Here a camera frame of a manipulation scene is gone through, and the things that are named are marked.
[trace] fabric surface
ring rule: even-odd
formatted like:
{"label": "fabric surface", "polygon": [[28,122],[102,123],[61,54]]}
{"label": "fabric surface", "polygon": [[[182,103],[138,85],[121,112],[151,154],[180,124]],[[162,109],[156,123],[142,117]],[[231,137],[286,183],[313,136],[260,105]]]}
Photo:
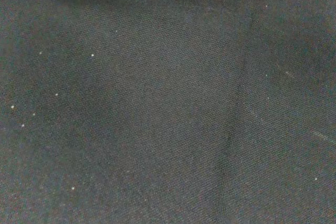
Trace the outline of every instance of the fabric surface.
{"label": "fabric surface", "polygon": [[1,223],[335,223],[335,51],[253,12],[0,0]]}

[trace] black cloth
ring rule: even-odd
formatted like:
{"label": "black cloth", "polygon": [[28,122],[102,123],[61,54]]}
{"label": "black cloth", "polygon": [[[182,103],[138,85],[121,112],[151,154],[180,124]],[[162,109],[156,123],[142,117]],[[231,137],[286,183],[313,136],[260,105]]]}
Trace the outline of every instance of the black cloth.
{"label": "black cloth", "polygon": [[331,49],[193,0],[0,10],[1,223],[334,223]]}

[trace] dark fabric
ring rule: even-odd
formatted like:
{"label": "dark fabric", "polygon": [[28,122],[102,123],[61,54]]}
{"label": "dark fabric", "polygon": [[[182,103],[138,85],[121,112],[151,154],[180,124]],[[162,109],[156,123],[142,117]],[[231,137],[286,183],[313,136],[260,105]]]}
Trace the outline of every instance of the dark fabric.
{"label": "dark fabric", "polygon": [[0,0],[1,223],[335,223],[335,50],[263,1]]}

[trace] gray fabric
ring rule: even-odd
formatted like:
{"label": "gray fabric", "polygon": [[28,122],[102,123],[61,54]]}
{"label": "gray fabric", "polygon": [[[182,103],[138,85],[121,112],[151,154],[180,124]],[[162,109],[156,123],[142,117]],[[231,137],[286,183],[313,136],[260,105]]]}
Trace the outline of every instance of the gray fabric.
{"label": "gray fabric", "polygon": [[0,6],[1,223],[334,223],[328,38],[254,5]]}

